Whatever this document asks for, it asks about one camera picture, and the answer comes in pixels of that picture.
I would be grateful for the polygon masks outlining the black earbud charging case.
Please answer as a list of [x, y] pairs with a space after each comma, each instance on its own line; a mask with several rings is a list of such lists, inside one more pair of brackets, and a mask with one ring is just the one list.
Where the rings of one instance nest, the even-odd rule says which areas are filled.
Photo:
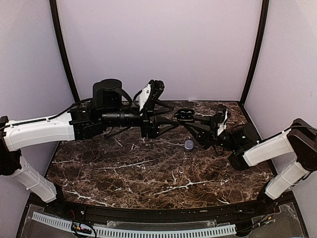
[[195, 111], [188, 108], [179, 109], [174, 114], [174, 118], [178, 122], [193, 122], [195, 120]]

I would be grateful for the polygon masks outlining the purple earbud charging case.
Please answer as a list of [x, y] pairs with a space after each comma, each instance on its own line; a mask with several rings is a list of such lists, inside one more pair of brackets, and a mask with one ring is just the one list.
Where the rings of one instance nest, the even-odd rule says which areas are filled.
[[184, 150], [190, 152], [190, 151], [193, 151], [193, 149], [194, 149], [194, 142], [190, 139], [186, 140], [184, 142]]

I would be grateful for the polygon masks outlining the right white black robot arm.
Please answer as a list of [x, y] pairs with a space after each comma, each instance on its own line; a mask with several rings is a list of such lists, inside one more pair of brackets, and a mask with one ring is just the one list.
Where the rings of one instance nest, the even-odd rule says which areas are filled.
[[253, 203], [257, 215], [265, 214], [282, 193], [317, 170], [317, 130], [302, 119], [296, 119], [285, 130], [260, 140], [250, 122], [227, 130], [229, 113], [224, 105], [218, 106], [214, 116], [198, 117], [193, 109], [179, 109], [174, 116], [204, 149], [219, 146], [230, 151], [228, 160], [238, 171], [284, 154], [295, 154], [295, 159], [263, 186]]

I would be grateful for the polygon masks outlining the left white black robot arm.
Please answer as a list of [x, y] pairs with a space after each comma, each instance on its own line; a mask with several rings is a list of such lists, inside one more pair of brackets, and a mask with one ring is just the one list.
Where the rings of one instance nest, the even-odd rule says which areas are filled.
[[70, 206], [63, 200], [61, 188], [40, 175], [22, 155], [22, 148], [56, 141], [81, 141], [105, 133], [108, 128], [124, 132], [138, 127], [143, 137], [154, 139], [178, 126], [163, 118], [172, 107], [160, 101], [164, 83], [151, 80], [131, 98], [118, 79], [104, 79], [93, 85], [93, 96], [74, 103], [63, 112], [33, 120], [0, 119], [0, 173], [18, 180], [59, 216]]

